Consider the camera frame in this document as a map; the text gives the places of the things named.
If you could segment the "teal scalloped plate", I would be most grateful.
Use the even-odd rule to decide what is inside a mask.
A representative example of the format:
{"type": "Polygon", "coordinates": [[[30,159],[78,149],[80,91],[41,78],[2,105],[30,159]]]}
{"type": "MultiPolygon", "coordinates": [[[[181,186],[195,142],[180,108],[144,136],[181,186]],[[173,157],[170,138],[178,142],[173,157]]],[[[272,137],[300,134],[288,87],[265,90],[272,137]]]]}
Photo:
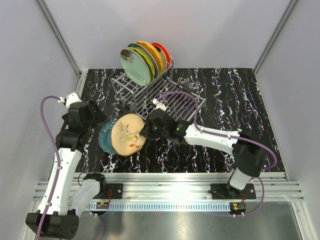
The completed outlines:
{"type": "Polygon", "coordinates": [[[111,133],[117,120],[112,120],[106,123],[99,132],[98,143],[102,150],[111,155],[117,155],[117,151],[112,145],[111,133]]]}

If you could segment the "beige plate bird print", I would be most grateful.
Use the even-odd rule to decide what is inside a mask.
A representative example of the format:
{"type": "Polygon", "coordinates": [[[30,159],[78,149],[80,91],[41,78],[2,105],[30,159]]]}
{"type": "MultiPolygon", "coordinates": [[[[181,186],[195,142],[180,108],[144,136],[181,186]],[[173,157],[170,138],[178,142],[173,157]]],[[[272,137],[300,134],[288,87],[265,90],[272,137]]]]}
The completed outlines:
{"type": "Polygon", "coordinates": [[[130,156],[139,151],[146,138],[140,134],[144,128],[144,120],[135,113],[120,117],[111,130],[111,144],[120,156],[130,156]]]}

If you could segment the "mint plate flower print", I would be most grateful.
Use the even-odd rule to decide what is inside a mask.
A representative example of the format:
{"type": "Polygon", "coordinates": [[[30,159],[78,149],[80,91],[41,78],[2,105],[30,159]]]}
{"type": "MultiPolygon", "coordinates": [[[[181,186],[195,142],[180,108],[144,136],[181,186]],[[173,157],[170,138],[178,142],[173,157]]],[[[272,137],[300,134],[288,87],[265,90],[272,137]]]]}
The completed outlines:
{"type": "Polygon", "coordinates": [[[119,59],[125,74],[134,83],[140,86],[147,86],[150,83],[150,70],[139,53],[130,48],[123,48],[119,59]]]}

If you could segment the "green dotted scalloped plate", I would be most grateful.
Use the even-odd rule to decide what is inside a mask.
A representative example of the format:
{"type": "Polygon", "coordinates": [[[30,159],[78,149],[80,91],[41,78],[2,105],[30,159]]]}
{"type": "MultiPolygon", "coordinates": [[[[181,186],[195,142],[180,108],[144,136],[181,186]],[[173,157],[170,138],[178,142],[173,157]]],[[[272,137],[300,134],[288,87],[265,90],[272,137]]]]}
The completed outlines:
{"type": "Polygon", "coordinates": [[[147,55],[145,51],[138,47],[134,47],[134,50],[142,57],[144,62],[146,63],[148,70],[149,70],[149,75],[150,75],[150,82],[152,82],[155,79],[155,73],[156,69],[155,66],[151,60],[151,58],[147,55]]]}

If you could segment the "white plate green rim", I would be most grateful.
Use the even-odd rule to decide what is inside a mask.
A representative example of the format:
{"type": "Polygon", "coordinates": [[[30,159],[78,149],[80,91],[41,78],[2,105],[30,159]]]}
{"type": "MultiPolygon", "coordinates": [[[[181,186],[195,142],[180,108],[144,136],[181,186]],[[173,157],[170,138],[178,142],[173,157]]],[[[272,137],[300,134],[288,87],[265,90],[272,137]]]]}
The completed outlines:
{"type": "Polygon", "coordinates": [[[154,57],[151,55],[151,53],[139,43],[130,43],[128,45],[128,48],[135,50],[138,54],[142,56],[142,58],[147,63],[150,69],[150,72],[152,74],[152,79],[154,80],[158,76],[158,66],[156,64],[154,57]]]}

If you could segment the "orange red plate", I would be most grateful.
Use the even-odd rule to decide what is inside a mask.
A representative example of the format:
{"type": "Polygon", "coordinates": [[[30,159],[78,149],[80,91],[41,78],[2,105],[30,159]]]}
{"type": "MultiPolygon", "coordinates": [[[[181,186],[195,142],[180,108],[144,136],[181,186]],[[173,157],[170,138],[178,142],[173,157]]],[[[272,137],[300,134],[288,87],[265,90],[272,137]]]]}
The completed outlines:
{"type": "Polygon", "coordinates": [[[161,49],[161,51],[164,53],[165,58],[166,58],[166,62],[167,62],[166,67],[168,68],[171,64],[171,56],[169,54],[169,51],[164,47],[164,45],[162,45],[159,42],[152,42],[151,44],[156,47],[159,47],[161,49]]]}

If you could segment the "yellow dotted scalloped plate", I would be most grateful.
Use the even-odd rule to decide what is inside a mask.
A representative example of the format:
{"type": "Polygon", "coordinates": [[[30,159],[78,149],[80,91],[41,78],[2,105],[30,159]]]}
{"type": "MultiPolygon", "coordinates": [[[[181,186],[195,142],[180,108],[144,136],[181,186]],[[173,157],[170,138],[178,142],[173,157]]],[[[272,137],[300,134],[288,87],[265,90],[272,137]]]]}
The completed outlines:
{"type": "Polygon", "coordinates": [[[160,75],[163,70],[163,62],[162,62],[162,57],[158,52],[158,50],[151,43],[147,41],[138,40],[136,43],[144,47],[152,55],[157,65],[158,75],[160,75]]]}

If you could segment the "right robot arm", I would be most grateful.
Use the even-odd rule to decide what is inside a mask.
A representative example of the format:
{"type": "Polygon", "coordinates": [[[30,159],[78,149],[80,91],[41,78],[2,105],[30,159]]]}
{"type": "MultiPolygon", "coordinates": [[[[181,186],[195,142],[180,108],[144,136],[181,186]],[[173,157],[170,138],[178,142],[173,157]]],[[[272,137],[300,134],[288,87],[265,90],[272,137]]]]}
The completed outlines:
{"type": "Polygon", "coordinates": [[[249,181],[260,176],[267,158],[265,146],[246,134],[199,126],[196,121],[176,121],[160,108],[149,114],[140,135],[166,138],[176,145],[211,148],[233,156],[236,169],[226,184],[226,192],[233,199],[241,198],[249,181]]]}

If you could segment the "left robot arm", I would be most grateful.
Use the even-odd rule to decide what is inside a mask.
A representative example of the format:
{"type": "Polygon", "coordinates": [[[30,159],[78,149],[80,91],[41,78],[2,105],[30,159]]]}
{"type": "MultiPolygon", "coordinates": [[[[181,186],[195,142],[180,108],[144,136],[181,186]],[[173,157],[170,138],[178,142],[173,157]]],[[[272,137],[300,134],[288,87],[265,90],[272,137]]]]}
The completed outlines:
{"type": "Polygon", "coordinates": [[[92,130],[106,116],[94,101],[82,101],[74,92],[57,100],[65,105],[67,113],[62,117],[58,135],[50,138],[55,151],[53,169],[36,212],[28,213],[25,219],[37,240],[42,237],[73,239],[87,205],[93,198],[101,199],[108,192],[103,174],[88,173],[77,191],[70,194],[85,145],[92,130]]]}

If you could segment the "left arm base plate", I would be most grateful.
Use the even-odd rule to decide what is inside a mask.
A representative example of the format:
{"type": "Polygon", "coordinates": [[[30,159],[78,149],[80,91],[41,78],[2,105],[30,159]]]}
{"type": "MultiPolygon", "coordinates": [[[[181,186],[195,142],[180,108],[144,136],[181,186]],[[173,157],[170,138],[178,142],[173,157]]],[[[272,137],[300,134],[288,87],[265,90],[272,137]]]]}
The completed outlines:
{"type": "Polygon", "coordinates": [[[93,199],[107,200],[111,197],[111,200],[120,200],[123,196],[123,187],[122,183],[106,183],[93,199]]]}

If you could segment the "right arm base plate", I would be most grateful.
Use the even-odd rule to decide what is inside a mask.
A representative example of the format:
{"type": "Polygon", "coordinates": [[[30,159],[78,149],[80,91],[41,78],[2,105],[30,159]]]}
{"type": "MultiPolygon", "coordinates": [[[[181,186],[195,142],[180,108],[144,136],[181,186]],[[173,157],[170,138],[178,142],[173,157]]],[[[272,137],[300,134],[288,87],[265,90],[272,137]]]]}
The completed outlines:
{"type": "Polygon", "coordinates": [[[247,183],[243,190],[231,187],[227,183],[212,183],[208,193],[213,200],[255,200],[257,198],[252,183],[247,183]]]}

